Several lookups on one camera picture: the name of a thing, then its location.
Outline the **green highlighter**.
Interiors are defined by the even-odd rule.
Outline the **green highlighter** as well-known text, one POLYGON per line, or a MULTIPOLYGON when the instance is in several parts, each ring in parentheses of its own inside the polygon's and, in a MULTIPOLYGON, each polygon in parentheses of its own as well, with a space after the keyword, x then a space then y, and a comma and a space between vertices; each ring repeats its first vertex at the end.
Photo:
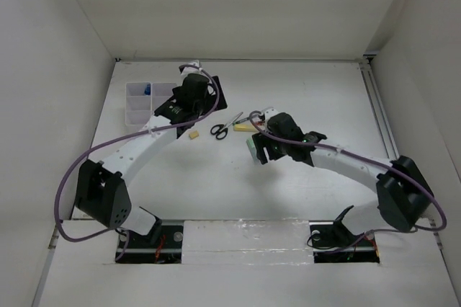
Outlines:
POLYGON ((253 138, 250 137, 246 140, 246 145, 249 149, 249 152, 251 154, 251 158, 254 160, 255 163, 258 162, 258 159, 257 159, 257 152, 256 152, 256 147, 254 145, 254 142, 253 142, 253 138))

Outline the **yellow highlighter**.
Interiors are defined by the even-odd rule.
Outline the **yellow highlighter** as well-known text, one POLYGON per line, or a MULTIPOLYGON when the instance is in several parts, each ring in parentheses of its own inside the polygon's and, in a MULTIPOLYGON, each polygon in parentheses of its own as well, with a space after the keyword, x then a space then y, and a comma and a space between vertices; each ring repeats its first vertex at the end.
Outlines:
POLYGON ((257 133, 258 130, 253 126, 249 124, 235 124, 233 126, 233 130, 237 132, 245 132, 245 133, 257 133))

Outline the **blue cap spray bottle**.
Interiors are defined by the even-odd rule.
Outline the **blue cap spray bottle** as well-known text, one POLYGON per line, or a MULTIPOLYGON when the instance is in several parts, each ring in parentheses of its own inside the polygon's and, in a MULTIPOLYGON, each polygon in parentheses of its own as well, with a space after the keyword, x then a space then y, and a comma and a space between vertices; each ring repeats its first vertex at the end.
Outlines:
POLYGON ((151 94, 151 85, 147 84, 144 90, 144 95, 150 95, 151 94))

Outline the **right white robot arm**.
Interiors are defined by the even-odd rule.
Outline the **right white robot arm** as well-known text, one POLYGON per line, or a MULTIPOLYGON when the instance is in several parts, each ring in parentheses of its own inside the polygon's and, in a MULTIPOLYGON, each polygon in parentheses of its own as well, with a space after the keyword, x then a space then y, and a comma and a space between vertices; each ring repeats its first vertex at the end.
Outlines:
POLYGON ((312 223, 309 244, 315 249, 340 249, 357 245, 377 232, 413 233, 426 209, 433 203, 430 190, 415 162, 371 159, 333 143, 322 133, 305 133, 286 112, 273 108, 254 111, 252 125, 262 120, 248 140, 260 164, 289 157, 312 168, 329 170, 355 181, 375 194, 365 205, 347 205, 333 220, 312 223))

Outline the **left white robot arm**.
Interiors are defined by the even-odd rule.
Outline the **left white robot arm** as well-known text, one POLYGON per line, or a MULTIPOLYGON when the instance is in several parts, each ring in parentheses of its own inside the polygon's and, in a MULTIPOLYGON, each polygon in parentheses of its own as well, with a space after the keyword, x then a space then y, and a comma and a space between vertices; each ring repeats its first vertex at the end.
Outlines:
POLYGON ((162 148, 177 140, 209 112, 227 107, 218 76, 187 74, 172 96, 157 107, 143 129, 101 161, 79 168, 76 207, 109 229, 135 233, 144 246, 158 243, 162 221, 133 204, 128 186, 162 148))

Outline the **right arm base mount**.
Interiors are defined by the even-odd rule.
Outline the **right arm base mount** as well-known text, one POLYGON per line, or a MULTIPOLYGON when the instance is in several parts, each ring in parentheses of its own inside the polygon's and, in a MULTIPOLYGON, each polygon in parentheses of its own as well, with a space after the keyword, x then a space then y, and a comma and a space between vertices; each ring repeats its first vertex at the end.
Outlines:
POLYGON ((333 221, 315 221, 309 228, 306 245, 313 250, 315 264, 380 263, 374 239, 353 235, 333 221))

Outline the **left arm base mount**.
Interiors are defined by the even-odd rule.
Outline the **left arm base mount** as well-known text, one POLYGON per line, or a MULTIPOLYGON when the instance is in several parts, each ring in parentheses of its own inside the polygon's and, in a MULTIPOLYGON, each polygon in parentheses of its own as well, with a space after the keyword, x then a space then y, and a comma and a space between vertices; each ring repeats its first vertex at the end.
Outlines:
POLYGON ((115 262, 118 264, 181 264, 184 221, 164 221, 153 244, 143 236, 124 231, 117 232, 115 262))

